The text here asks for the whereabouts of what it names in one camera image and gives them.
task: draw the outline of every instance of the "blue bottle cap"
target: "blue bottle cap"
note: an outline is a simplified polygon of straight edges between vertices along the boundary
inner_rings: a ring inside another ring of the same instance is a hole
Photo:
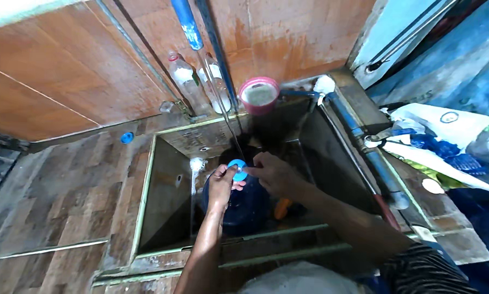
[[[120,141],[123,144],[128,144],[128,143],[132,142],[132,140],[134,140],[134,133],[133,132],[124,133],[120,138]]]
[[[243,167],[247,167],[247,165],[241,159],[234,159],[234,160],[230,161],[230,163],[228,164],[228,167],[231,167],[235,164],[237,164],[237,172],[234,175],[233,180],[236,182],[239,182],[241,180],[244,180],[248,176],[248,174],[242,170]]]

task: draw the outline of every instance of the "clear plastic bottle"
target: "clear plastic bottle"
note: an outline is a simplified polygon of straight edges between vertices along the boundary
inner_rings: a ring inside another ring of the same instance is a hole
[[[210,103],[193,67],[176,51],[168,52],[168,60],[170,61],[168,71],[183,96],[190,102],[196,116],[212,113]]]
[[[217,61],[215,61],[210,55],[206,54],[205,58],[210,67],[210,71],[212,72],[212,75],[214,77],[214,81],[213,81],[214,87],[216,91],[219,92],[225,112],[228,112],[228,110],[230,110],[230,99],[228,98],[228,89],[225,86],[225,82],[222,80],[221,70],[219,70],[219,65],[217,64]],[[208,75],[205,75],[205,72],[202,67],[197,70],[197,75],[201,79],[203,88],[205,88],[205,93],[209,97],[210,102],[212,102],[212,107],[214,108],[215,112],[217,112],[218,114],[222,114],[221,107],[217,102],[217,97],[215,93],[213,93],[210,90],[210,86],[207,84],[209,77]]]

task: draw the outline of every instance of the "sleeve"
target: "sleeve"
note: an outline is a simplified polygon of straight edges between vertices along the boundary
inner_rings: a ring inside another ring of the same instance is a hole
[[[478,293],[436,250],[420,243],[386,261],[381,276],[392,293]]]

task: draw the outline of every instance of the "hand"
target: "hand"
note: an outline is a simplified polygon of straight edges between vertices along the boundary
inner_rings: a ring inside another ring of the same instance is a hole
[[[234,182],[232,178],[237,172],[237,165],[228,167],[219,165],[209,179],[209,207],[208,209],[226,210],[230,192],[232,190],[243,190],[245,181]]]
[[[245,167],[244,172],[259,178],[259,184],[270,195],[295,200],[301,195],[306,181],[290,165],[269,152],[261,152],[253,158],[256,167]]]

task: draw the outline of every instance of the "pink container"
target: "pink container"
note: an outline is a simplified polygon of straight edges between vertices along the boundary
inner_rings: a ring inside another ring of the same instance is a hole
[[[258,93],[257,89],[260,87],[264,87],[261,91],[260,99],[258,97],[252,97],[253,94]],[[268,91],[271,92],[271,97],[268,97]],[[265,76],[254,77],[241,85],[238,98],[249,114],[260,116],[267,114],[275,108],[279,91],[279,84],[274,79]]]

